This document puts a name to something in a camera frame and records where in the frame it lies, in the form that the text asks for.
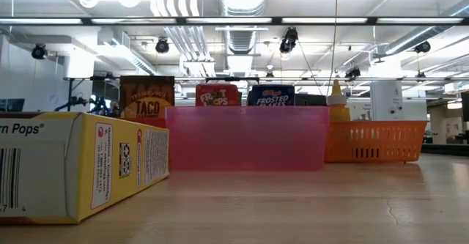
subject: air duct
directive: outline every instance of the air duct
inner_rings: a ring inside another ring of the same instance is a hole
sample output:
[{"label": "air duct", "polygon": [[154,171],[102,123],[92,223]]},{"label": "air duct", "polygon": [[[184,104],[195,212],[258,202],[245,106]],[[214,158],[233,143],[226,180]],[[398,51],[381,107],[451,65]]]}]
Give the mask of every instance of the air duct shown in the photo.
[{"label": "air duct", "polygon": [[[262,15],[266,0],[220,0],[221,9],[225,16],[258,16]],[[233,54],[249,54],[256,42],[256,32],[228,31],[226,32],[226,48]],[[247,71],[252,65],[252,56],[227,57],[230,69]]]},{"label": "air duct", "polygon": [[[469,0],[463,0],[441,14],[442,16],[467,17],[469,16]],[[384,47],[382,52],[374,55],[376,58],[390,56],[414,48],[426,40],[442,33],[453,26],[431,26],[414,29]]]}]

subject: orange mesh basket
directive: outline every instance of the orange mesh basket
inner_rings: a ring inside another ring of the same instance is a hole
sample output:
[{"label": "orange mesh basket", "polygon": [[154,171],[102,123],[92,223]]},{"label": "orange mesh basket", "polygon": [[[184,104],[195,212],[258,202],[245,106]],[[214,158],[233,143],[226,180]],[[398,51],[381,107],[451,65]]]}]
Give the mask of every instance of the orange mesh basket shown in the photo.
[{"label": "orange mesh basket", "polygon": [[331,122],[326,163],[417,161],[426,121]]}]

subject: taco shells box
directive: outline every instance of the taco shells box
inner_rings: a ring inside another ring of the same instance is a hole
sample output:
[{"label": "taco shells box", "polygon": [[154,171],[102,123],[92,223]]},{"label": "taco shells box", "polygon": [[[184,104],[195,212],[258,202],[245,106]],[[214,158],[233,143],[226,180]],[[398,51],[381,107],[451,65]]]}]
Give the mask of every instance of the taco shells box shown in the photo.
[{"label": "taco shells box", "polygon": [[163,119],[174,106],[174,76],[121,76],[119,98],[121,117]]},{"label": "taco shells box", "polygon": [[0,114],[0,223],[79,223],[167,177],[168,147],[120,119]]}]

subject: ceiling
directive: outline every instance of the ceiling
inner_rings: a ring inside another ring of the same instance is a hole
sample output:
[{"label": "ceiling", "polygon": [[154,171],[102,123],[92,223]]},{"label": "ceiling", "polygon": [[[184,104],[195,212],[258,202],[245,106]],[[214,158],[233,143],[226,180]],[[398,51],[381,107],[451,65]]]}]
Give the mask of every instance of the ceiling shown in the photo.
[{"label": "ceiling", "polygon": [[[439,16],[446,9],[462,0],[337,0],[338,16]],[[264,15],[269,16],[334,16],[335,0],[267,0]],[[220,15],[218,0],[198,0],[199,11],[203,16]],[[82,7],[79,0],[0,0],[0,15],[15,17],[75,17],[75,16],[152,16],[149,0],[142,0],[132,8],[123,7],[118,1],[101,1],[93,8]],[[275,76],[298,77],[310,76],[309,66],[315,76],[329,76],[333,71],[343,75],[350,68],[350,64],[342,66],[357,53],[369,50],[375,44],[393,42],[412,31],[412,26],[297,26],[301,47],[291,52],[289,58],[278,51],[279,42],[287,28],[285,26],[269,26],[268,31],[259,33],[251,66],[251,74],[264,76],[267,65],[273,66]],[[125,32],[132,40],[132,49],[149,65],[165,75],[178,75],[180,72],[180,53],[170,44],[168,53],[159,54],[155,51],[155,44],[159,37],[165,37],[163,27],[160,26],[119,26],[114,27],[114,33]],[[99,27],[15,27],[13,34],[32,35],[67,35],[81,42],[94,52],[100,52],[97,44]],[[215,61],[215,71],[229,73],[226,65],[226,48],[223,32],[217,32],[213,26],[204,27],[204,35]],[[425,69],[435,65],[445,64],[454,58],[469,53],[469,29],[466,26],[454,27],[429,40],[432,50],[421,53],[419,62],[416,53],[404,52],[397,58],[402,66],[402,73],[414,76],[418,67]],[[368,53],[362,53],[355,60],[367,74],[370,65]],[[115,74],[129,74],[135,67],[122,59],[121,56],[102,56],[95,65],[96,70],[110,70]],[[456,72],[468,70],[469,59],[458,65],[451,65],[431,74],[441,77]],[[441,83],[426,85],[426,89],[440,86]]]}]

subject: table surface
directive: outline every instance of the table surface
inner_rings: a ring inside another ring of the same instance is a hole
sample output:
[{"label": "table surface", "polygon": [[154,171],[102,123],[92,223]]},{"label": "table surface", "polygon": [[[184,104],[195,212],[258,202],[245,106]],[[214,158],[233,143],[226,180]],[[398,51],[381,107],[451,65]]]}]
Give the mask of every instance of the table surface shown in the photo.
[{"label": "table surface", "polygon": [[174,172],[77,226],[0,243],[469,243],[469,158],[316,172]]}]

